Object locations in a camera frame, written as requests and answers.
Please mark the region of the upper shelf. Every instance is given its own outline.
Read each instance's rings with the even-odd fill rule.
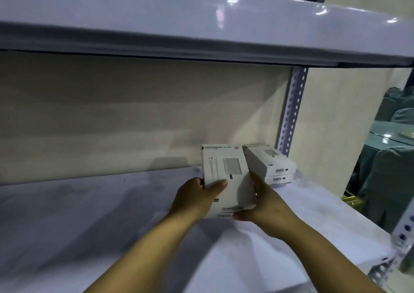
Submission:
[[[0,0],[0,49],[412,67],[414,21],[303,0]]]

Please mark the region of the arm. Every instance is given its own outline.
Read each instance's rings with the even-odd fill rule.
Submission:
[[[205,217],[227,180],[202,189],[194,178],[181,186],[168,214],[85,293],[152,293],[189,229]]]
[[[234,214],[251,221],[266,234],[287,243],[305,267],[319,293],[384,293],[334,245],[299,219],[283,199],[256,174],[251,173],[257,206]]]

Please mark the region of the hand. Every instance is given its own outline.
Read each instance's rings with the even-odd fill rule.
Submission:
[[[257,194],[257,206],[251,210],[235,212],[233,218],[251,221],[273,238],[285,240],[304,224],[289,208],[279,194],[255,173],[250,177]]]
[[[228,181],[221,180],[208,189],[201,187],[201,179],[195,177],[179,188],[169,215],[179,214],[196,223],[210,210],[214,199],[227,187]]]

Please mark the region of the product box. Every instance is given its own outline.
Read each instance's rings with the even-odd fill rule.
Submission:
[[[205,189],[219,180],[229,181],[214,200],[207,218],[231,218],[233,212],[255,206],[256,194],[241,147],[202,145],[201,156]]]
[[[261,178],[292,175],[296,172],[296,163],[271,146],[245,146],[244,153],[249,169]]]

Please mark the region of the shelf surface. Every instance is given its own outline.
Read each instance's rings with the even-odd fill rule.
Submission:
[[[414,21],[303,0],[0,0],[0,49],[414,65]]]
[[[179,186],[200,175],[188,167],[0,186],[0,291],[82,292],[166,214]],[[300,172],[275,189],[359,267],[395,253],[388,233]],[[308,284],[284,242],[250,222],[209,219],[184,238],[165,291],[266,293]]]

